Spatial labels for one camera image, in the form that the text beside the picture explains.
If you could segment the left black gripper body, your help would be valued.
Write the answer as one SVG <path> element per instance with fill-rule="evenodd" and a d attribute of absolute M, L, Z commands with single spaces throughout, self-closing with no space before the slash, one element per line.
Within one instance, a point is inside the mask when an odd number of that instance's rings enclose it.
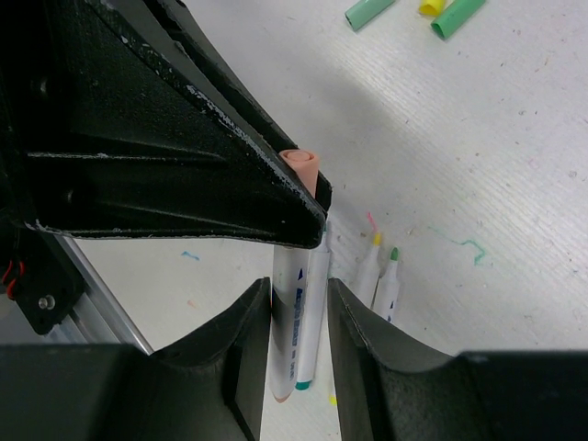
<path fill-rule="evenodd" d="M 56 141 L 62 121 L 47 4 L 1 4 L 1 195 L 15 239 L 2 278 L 33 331 L 50 333 L 84 291 L 84 280 L 56 237 L 39 225 L 55 208 L 57 171 L 34 164 Z"/>

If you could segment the light green cap marker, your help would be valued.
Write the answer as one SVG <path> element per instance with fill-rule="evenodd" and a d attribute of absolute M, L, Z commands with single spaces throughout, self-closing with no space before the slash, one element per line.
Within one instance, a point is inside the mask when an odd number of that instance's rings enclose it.
<path fill-rule="evenodd" d="M 388 323 L 393 322 L 397 302 L 401 291 L 399 279 L 400 250 L 393 247 L 385 265 L 384 273 L 379 279 L 372 310 Z"/>

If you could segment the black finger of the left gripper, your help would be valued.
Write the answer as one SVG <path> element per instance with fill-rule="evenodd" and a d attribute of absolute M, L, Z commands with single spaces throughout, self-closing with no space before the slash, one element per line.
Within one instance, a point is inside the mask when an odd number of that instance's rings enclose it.
<path fill-rule="evenodd" d="M 17 5 L 17 223 L 75 238 L 227 237 L 310 249 L 292 139 L 184 1 Z"/>
<path fill-rule="evenodd" d="M 181 1 L 145 1 L 141 35 L 152 68 L 141 120 L 159 160 L 141 174 L 141 209 L 155 214 L 325 214 L 279 156 L 298 149 L 249 94 Z"/>

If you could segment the teal green marker pen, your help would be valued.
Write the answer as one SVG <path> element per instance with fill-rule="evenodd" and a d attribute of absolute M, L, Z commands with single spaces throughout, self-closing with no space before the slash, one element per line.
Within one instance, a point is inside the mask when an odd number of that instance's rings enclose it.
<path fill-rule="evenodd" d="M 322 319 L 330 267 L 328 225 L 322 232 L 320 245 L 311 251 L 307 293 L 302 320 L 300 358 L 296 390 L 307 390 L 314 380 L 320 346 Z"/>

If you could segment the yellow cap marker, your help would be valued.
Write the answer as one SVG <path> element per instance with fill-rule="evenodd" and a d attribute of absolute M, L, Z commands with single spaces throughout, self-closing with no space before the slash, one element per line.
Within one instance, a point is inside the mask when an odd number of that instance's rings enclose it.
<path fill-rule="evenodd" d="M 381 239 L 381 232 L 376 232 L 364 260 L 359 264 L 354 281 L 354 293 L 369 309 L 371 308 L 379 281 L 379 250 Z"/>

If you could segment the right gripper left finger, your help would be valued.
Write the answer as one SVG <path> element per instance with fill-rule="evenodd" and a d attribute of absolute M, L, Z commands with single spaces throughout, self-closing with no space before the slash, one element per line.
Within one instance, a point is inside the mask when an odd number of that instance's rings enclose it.
<path fill-rule="evenodd" d="M 268 278 L 152 354 L 134 345 L 5 345 L 4 440 L 256 440 Z"/>

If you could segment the yellow pen cap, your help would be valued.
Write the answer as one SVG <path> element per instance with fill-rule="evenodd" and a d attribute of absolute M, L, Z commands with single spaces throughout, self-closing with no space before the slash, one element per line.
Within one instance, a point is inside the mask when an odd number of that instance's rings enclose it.
<path fill-rule="evenodd" d="M 422 0 L 418 12 L 423 16 L 438 17 L 446 8 L 446 0 Z"/>

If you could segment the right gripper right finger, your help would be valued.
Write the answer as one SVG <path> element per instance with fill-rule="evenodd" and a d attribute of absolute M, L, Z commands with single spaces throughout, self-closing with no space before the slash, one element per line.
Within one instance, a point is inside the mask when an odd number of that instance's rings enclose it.
<path fill-rule="evenodd" d="M 328 283 L 328 326 L 344 440 L 584 440 L 583 351 L 425 345 Z"/>

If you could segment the teal green pen cap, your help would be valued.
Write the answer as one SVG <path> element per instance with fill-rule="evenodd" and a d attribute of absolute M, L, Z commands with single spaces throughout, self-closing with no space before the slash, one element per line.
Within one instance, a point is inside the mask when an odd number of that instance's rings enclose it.
<path fill-rule="evenodd" d="M 393 4 L 394 0 L 359 0 L 345 11 L 345 19 L 353 31 L 359 31 Z"/>

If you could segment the pink cap marker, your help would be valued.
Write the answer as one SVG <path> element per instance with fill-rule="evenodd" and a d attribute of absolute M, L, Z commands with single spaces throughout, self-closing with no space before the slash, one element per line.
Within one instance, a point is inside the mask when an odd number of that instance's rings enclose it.
<path fill-rule="evenodd" d="M 268 372 L 269 388 L 279 403 L 290 396 L 298 375 L 308 261 L 307 250 L 275 247 Z"/>

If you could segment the pink pen cap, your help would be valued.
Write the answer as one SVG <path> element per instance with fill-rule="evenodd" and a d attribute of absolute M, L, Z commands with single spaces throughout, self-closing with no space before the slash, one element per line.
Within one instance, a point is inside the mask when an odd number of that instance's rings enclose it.
<path fill-rule="evenodd" d="M 296 173 L 311 195 L 315 197 L 320 157 L 315 153 L 301 149 L 285 150 L 280 152 L 279 156 Z"/>

